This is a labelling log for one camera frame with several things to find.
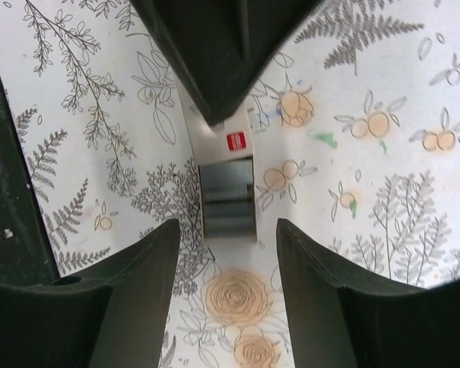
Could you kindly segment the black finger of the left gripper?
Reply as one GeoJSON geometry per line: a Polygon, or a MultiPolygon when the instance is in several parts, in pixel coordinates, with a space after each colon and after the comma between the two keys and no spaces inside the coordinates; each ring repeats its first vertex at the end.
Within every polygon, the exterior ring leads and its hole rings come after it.
{"type": "Polygon", "coordinates": [[[313,11],[311,0],[132,0],[210,126],[240,107],[275,52],[313,11]]]}

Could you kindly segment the grey staple strip stack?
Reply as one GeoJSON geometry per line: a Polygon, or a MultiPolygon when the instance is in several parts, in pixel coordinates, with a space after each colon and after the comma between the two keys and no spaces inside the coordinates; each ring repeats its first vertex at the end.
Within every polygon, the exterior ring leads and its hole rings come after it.
{"type": "Polygon", "coordinates": [[[205,237],[255,235],[252,158],[200,166],[199,177],[205,237]]]}

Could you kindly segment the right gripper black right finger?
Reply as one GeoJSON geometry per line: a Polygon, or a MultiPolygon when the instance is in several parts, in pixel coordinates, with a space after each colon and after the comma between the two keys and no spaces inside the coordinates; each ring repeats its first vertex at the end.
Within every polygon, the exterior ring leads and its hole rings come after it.
{"type": "Polygon", "coordinates": [[[430,289],[390,280],[276,228],[298,367],[460,367],[460,278],[430,289]]]}

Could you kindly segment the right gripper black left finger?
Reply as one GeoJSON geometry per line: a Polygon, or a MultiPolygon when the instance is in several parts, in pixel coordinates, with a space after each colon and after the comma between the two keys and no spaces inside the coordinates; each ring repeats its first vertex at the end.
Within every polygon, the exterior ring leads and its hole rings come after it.
{"type": "Polygon", "coordinates": [[[0,367],[158,366],[179,240],[170,219],[51,284],[0,282],[0,367]]]}

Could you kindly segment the small staple box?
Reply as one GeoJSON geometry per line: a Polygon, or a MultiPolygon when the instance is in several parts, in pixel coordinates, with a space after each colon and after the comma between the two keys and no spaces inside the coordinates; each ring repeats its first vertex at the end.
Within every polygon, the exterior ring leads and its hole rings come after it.
{"type": "Polygon", "coordinates": [[[202,190],[206,238],[257,236],[254,147],[248,109],[210,126],[182,82],[176,88],[202,190]]]}

